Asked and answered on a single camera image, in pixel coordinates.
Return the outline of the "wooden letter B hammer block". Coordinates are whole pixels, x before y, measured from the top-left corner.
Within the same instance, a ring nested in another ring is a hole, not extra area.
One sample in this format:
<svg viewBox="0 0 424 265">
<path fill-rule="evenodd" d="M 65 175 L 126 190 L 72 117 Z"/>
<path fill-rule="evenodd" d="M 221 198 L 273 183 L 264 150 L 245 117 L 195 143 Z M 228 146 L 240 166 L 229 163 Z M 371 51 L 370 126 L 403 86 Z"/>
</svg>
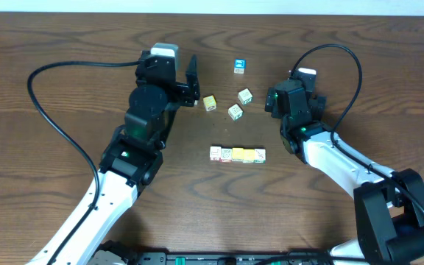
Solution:
<svg viewBox="0 0 424 265">
<path fill-rule="evenodd" d="M 255 162 L 255 150 L 254 149 L 244 149 L 243 162 L 244 163 L 254 163 Z"/>
</svg>

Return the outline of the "wooden block snail picture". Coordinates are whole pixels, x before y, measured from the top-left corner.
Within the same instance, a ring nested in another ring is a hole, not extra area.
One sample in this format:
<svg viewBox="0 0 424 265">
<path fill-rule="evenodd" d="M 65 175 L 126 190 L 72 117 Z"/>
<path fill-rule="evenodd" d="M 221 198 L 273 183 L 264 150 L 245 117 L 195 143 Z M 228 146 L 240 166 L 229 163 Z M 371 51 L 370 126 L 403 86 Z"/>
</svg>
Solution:
<svg viewBox="0 0 424 265">
<path fill-rule="evenodd" d="M 230 163 L 233 160 L 233 150 L 231 148 L 221 148 L 220 161 Z"/>
</svg>

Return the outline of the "wooden block violin picture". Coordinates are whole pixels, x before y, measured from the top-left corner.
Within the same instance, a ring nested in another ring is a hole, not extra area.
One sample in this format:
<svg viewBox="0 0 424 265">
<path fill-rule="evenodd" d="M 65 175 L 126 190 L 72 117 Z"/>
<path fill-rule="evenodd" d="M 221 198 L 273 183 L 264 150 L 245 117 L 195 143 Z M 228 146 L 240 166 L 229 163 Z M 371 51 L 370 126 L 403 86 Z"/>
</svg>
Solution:
<svg viewBox="0 0 424 265">
<path fill-rule="evenodd" d="M 266 162 L 266 150 L 265 149 L 254 149 L 254 163 L 265 163 Z"/>
</svg>

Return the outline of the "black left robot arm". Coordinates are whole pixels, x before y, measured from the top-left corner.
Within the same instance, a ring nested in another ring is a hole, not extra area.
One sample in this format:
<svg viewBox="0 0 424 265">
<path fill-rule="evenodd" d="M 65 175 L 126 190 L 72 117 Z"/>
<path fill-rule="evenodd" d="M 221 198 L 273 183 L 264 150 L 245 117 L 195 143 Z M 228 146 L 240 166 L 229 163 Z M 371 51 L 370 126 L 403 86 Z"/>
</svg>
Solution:
<svg viewBox="0 0 424 265">
<path fill-rule="evenodd" d="M 37 111 L 81 153 L 93 172 L 93 182 L 78 206 L 31 264 L 87 264 L 107 232 L 152 182 L 163 163 L 161 152 L 176 112 L 193 107 L 200 98 L 197 57 L 191 57 L 184 83 L 176 80 L 177 61 L 177 46 L 159 43 L 132 62 L 136 87 L 128 99 L 124 124 L 115 129 L 98 166 L 47 115 L 33 91 L 39 73 L 67 63 L 51 63 L 29 75 L 27 90 Z"/>
</svg>

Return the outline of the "wooden block red side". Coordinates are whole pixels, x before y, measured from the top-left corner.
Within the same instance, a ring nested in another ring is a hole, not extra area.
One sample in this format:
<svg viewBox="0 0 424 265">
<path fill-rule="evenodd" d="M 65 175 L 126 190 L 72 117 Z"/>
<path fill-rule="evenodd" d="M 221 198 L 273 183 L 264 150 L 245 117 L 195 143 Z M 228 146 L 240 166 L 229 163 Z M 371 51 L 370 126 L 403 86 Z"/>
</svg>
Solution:
<svg viewBox="0 0 424 265">
<path fill-rule="evenodd" d="M 222 148 L 220 146 L 211 146 L 209 152 L 210 160 L 220 161 L 222 158 Z"/>
</svg>

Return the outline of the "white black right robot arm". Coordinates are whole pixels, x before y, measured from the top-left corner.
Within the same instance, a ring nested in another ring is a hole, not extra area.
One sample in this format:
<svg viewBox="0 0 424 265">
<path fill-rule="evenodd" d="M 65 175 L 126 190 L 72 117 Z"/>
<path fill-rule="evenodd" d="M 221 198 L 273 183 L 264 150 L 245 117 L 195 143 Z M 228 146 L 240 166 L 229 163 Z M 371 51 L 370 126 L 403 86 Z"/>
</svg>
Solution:
<svg viewBox="0 0 424 265">
<path fill-rule="evenodd" d="M 326 98 L 301 68 L 269 88 L 265 110 L 280 119 L 286 150 L 329 176 L 354 202 L 357 237 L 328 251 L 330 264 L 409 264 L 424 256 L 424 182 L 412 169 L 382 166 L 321 121 Z"/>
</svg>

